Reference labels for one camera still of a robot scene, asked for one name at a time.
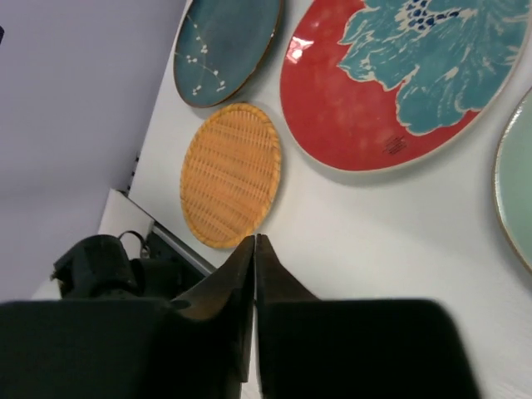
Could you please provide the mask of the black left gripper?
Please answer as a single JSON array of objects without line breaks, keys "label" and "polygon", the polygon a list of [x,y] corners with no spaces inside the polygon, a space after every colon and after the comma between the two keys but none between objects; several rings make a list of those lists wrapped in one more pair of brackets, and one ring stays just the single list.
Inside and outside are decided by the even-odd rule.
[{"label": "black left gripper", "polygon": [[98,298],[122,291],[139,297],[142,287],[121,241],[108,234],[93,235],[74,244],[54,264],[50,280],[57,281],[61,298]]}]

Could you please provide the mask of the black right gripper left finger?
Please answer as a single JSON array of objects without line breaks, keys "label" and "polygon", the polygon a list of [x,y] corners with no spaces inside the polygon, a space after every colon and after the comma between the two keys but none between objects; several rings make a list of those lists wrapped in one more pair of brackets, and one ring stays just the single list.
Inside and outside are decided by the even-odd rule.
[{"label": "black right gripper left finger", "polygon": [[172,300],[1,306],[4,398],[236,398],[249,375],[254,238]]}]

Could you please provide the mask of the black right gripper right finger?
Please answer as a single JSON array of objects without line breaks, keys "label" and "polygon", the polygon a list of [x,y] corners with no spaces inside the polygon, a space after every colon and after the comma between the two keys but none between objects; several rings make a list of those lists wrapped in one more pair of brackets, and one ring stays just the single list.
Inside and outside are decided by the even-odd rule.
[{"label": "black right gripper right finger", "polygon": [[264,397],[477,397],[459,333],[438,303],[317,298],[263,234],[254,267]]}]

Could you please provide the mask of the woven bamboo round tray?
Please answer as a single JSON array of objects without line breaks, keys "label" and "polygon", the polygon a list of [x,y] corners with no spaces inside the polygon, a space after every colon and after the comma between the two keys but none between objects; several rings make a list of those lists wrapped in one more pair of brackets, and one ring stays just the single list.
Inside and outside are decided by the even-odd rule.
[{"label": "woven bamboo round tray", "polygon": [[278,191],[282,149],[278,132],[257,106],[235,103],[196,131],[180,175],[180,203],[191,233],[228,249],[265,220]]}]

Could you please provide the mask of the dark teal blossom plate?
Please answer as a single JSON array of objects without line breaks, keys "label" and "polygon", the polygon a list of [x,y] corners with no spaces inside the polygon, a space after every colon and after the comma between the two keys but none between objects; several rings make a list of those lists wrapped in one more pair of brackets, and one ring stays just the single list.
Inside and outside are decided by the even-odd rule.
[{"label": "dark teal blossom plate", "polygon": [[173,53],[175,87],[194,108],[238,92],[273,44],[282,1],[198,0],[182,19]]}]

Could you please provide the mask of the red plate with teal flower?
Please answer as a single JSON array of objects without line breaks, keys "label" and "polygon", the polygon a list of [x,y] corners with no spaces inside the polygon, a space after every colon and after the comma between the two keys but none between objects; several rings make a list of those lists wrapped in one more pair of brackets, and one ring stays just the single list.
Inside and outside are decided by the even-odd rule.
[{"label": "red plate with teal flower", "polygon": [[423,159],[488,109],[530,21],[528,1],[314,1],[281,69],[288,128],[336,170]]}]

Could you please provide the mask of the mint green flower plate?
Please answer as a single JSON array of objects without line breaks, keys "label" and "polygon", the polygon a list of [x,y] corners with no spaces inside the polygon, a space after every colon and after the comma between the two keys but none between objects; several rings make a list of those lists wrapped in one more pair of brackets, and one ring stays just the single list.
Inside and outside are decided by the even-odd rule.
[{"label": "mint green flower plate", "polygon": [[498,142],[492,171],[495,212],[517,258],[531,270],[531,92],[515,108]]}]

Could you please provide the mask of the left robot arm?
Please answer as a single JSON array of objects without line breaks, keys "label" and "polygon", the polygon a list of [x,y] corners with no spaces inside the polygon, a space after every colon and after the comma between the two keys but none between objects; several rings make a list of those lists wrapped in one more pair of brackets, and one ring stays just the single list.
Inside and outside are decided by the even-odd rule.
[{"label": "left robot arm", "polygon": [[197,271],[163,239],[140,241],[140,255],[130,259],[121,237],[98,234],[73,245],[53,265],[51,280],[61,298],[163,298],[172,300],[200,282]]}]

